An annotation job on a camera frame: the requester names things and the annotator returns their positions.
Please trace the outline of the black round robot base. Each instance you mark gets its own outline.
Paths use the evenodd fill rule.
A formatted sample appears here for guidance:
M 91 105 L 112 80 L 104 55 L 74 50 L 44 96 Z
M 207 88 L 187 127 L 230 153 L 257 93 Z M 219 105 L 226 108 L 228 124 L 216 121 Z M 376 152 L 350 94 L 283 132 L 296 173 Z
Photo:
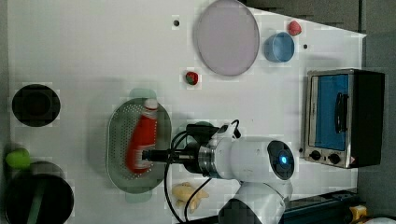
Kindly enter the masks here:
M 16 92 L 11 107 L 14 116 L 22 124 L 43 127 L 56 120 L 61 111 L 61 102 L 50 87 L 30 84 Z

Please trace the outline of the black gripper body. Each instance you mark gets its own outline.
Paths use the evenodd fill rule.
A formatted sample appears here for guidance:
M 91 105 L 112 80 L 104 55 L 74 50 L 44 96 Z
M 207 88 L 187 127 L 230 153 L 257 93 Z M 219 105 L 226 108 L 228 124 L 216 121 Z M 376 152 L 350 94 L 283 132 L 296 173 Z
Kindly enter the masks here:
M 183 149 L 177 149 L 174 163 L 182 164 L 190 173 L 202 174 L 198 160 L 200 147 L 198 143 L 188 143 Z

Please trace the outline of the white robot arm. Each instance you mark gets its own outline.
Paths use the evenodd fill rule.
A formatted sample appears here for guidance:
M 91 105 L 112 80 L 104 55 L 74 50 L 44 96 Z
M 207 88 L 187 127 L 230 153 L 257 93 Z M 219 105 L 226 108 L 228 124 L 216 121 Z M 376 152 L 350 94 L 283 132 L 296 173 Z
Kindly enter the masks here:
M 238 191 L 219 210 L 219 224 L 278 224 L 292 194 L 294 157 L 286 143 L 271 138 L 218 137 L 207 145 L 146 149 L 142 159 L 178 163 L 193 174 L 238 181 Z

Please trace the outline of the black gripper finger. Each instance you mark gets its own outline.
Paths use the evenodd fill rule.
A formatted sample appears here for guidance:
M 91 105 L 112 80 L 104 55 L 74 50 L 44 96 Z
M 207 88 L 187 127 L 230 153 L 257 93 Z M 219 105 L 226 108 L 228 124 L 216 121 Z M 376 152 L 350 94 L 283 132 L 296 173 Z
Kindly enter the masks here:
M 145 149 L 142 152 L 142 159 L 145 161 L 157 161 L 157 162 L 173 161 L 173 157 L 170 150 L 156 150 L 156 149 Z

